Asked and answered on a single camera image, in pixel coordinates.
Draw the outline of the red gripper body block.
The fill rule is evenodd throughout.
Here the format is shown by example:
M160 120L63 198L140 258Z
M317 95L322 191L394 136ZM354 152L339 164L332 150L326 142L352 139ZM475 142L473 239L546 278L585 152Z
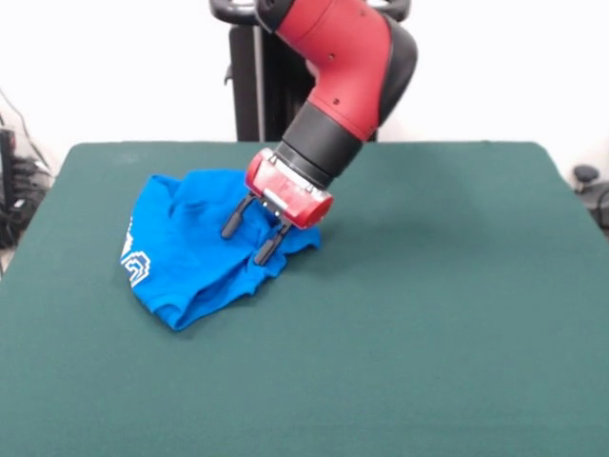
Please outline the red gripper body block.
M260 150L246 169L246 187L272 212L278 212L298 229L319 224L329 213L334 197L291 169L271 149Z

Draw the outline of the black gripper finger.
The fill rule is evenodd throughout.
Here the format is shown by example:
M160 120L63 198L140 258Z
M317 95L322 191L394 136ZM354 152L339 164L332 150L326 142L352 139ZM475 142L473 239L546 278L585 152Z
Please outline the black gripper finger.
M292 225L285 223L277 230L277 232L269 239L267 239L254 257L254 263L257 266L264 266L269 259L272 257L274 252L283 242L287 234L289 233Z
M253 193L248 193L230 214L221 230L223 239L231 238L243 222L244 213L249 205L255 200Z

